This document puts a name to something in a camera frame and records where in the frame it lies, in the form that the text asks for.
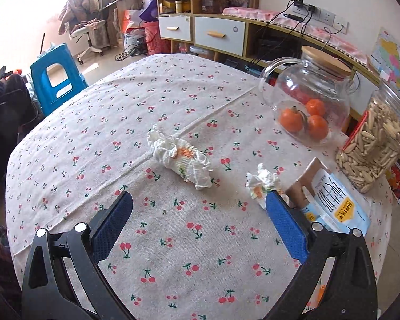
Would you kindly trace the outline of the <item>small tissue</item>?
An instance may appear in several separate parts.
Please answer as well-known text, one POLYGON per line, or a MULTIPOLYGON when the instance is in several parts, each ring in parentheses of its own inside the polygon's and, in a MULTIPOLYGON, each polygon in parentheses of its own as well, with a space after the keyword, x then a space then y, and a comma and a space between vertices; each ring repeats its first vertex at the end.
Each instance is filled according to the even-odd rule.
POLYGON ((278 194, 284 194, 277 173, 268 170, 263 163, 257 165, 256 174, 247 172, 245 187, 249 190, 250 197, 263 210, 266 209, 266 197, 268 193, 277 191, 278 194))

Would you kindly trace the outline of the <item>white tissue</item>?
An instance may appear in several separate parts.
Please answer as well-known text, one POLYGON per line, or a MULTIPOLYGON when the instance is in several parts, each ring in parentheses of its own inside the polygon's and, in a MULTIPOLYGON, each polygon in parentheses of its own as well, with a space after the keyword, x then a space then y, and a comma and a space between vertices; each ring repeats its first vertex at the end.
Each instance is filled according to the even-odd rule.
POLYGON ((148 131, 146 140, 160 165, 178 174, 184 182, 192 183, 196 190, 211 188, 211 161, 196 147, 164 133, 158 125, 148 131))

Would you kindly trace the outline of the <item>blue plastic stool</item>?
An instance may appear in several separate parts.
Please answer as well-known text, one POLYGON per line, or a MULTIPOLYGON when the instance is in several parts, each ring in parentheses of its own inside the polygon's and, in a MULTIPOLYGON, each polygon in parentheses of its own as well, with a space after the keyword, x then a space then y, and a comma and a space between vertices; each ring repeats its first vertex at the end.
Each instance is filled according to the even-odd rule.
POLYGON ((88 87, 65 43, 42 54, 30 69, 34 91, 45 116, 88 87))

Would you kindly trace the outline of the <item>light blue milk carton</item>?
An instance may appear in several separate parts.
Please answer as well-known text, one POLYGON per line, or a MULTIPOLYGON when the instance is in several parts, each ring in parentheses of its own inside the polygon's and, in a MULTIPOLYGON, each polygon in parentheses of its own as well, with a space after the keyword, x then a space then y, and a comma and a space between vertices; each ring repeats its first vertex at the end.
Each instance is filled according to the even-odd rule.
POLYGON ((363 235, 367 234, 368 216, 319 158, 307 165, 303 174, 286 190, 286 195, 309 222, 318 222, 336 233, 358 229, 363 235))

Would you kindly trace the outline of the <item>glass jar of seeds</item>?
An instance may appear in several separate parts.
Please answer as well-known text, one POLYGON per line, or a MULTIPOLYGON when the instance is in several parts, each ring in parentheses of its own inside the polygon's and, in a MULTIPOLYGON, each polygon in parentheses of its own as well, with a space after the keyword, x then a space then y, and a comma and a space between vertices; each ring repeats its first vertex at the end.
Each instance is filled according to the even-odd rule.
POLYGON ((375 182, 400 158, 400 95, 382 80, 373 91, 366 110, 336 163, 360 193, 375 182))

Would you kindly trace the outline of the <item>orange tangerine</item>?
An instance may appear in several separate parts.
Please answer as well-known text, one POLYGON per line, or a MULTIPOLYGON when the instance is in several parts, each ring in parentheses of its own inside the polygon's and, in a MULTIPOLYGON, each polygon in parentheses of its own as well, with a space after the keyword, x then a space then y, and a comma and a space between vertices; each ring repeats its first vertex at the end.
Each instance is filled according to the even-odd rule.
POLYGON ((319 115, 313 115, 308 117, 308 133, 310 138, 321 141, 325 139, 329 133, 329 126, 327 121, 319 115))
POLYGON ((310 116, 324 117, 326 113, 325 104, 319 99, 310 99, 305 107, 310 116))
POLYGON ((286 108, 279 115, 280 125, 289 133, 298 133, 304 128, 303 114, 295 107, 286 108))

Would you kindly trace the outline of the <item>floral cherry tablecloth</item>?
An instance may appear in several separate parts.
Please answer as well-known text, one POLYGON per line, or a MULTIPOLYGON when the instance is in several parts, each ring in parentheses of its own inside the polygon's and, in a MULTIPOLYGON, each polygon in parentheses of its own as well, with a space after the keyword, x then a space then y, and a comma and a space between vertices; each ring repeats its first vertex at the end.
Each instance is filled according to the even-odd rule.
POLYGON ((18 143, 6 173, 21 288, 38 229, 64 233, 88 223, 126 191, 131 216, 98 267, 133 319, 266 319, 301 264, 250 197, 246 174, 259 163, 276 172, 281 198, 296 209, 286 190, 314 158, 368 216, 363 237, 377 280, 391 227, 388 183, 381 178, 369 194, 358 193, 336 163, 346 135, 322 146, 295 140, 262 103, 258 84, 214 61, 156 55, 47 116, 18 143), (146 140, 153 125, 209 158, 211 188, 196 190, 153 158, 146 140))

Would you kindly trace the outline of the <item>glass teapot bamboo lid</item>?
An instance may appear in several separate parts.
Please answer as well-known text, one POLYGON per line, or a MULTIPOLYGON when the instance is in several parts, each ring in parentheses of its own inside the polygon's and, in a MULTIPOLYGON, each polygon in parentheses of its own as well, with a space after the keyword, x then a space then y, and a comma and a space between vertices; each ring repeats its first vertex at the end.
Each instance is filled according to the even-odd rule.
POLYGON ((351 69, 310 46, 301 57, 272 61, 260 74, 258 90, 283 131, 305 145, 333 143, 348 118, 351 69))

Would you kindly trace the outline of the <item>colourful map board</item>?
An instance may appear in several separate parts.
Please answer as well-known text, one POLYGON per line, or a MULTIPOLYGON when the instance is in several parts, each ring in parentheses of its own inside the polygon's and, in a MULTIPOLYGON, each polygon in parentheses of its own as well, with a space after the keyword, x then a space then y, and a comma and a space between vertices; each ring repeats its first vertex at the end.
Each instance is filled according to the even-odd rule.
POLYGON ((400 97, 400 43, 383 27, 369 55, 369 64, 400 97))

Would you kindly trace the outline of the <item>pink cloth runner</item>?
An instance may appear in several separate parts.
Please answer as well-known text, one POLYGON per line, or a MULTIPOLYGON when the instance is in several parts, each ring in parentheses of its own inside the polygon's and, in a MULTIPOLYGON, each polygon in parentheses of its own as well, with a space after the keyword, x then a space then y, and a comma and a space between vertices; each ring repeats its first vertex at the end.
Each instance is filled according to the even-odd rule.
MULTIPOLYGON (((300 32, 302 26, 304 26, 309 20, 308 17, 301 17, 300 21, 295 21, 294 19, 286 17, 284 12, 279 13, 269 10, 243 7, 225 8, 222 12, 222 15, 256 20, 259 22, 269 23, 270 25, 285 27, 289 30, 296 27, 295 31, 297 32, 300 32)), ((357 61, 359 64, 362 64, 364 66, 367 65, 366 54, 364 54, 351 43, 339 37, 339 34, 341 33, 339 30, 327 32, 324 27, 317 27, 308 24, 304 28, 303 33, 309 37, 321 41, 322 43, 327 44, 328 46, 331 46, 334 49, 337 49, 338 51, 349 56, 351 59, 357 61)))

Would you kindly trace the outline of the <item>white wooden tv cabinet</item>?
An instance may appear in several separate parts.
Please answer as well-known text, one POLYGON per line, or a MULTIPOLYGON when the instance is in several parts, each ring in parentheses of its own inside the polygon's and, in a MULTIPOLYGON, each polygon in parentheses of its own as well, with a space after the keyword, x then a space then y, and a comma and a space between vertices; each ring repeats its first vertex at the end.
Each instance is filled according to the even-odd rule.
POLYGON ((267 24, 254 19, 222 14, 162 14, 159 16, 160 37, 173 43, 184 42, 199 46, 219 55, 225 54, 265 67, 269 61, 259 56, 261 40, 274 36, 281 41, 293 39, 296 47, 310 45, 338 58, 352 70, 351 78, 355 90, 350 94, 350 115, 359 120, 367 104, 369 94, 361 91, 361 85, 373 88, 379 78, 370 69, 352 57, 347 51, 338 49, 331 42, 333 35, 325 34, 324 40, 299 30, 279 24, 267 24))

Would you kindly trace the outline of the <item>wall power socket strip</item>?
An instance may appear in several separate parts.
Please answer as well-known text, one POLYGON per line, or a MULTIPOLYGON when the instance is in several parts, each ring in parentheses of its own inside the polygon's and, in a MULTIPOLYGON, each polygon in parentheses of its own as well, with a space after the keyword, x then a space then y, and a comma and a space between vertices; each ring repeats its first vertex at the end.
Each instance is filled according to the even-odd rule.
POLYGON ((291 7, 293 14, 311 18, 331 27, 335 32, 347 34, 349 23, 343 17, 337 16, 333 12, 329 12, 326 9, 315 7, 314 5, 306 4, 303 0, 295 0, 291 7))

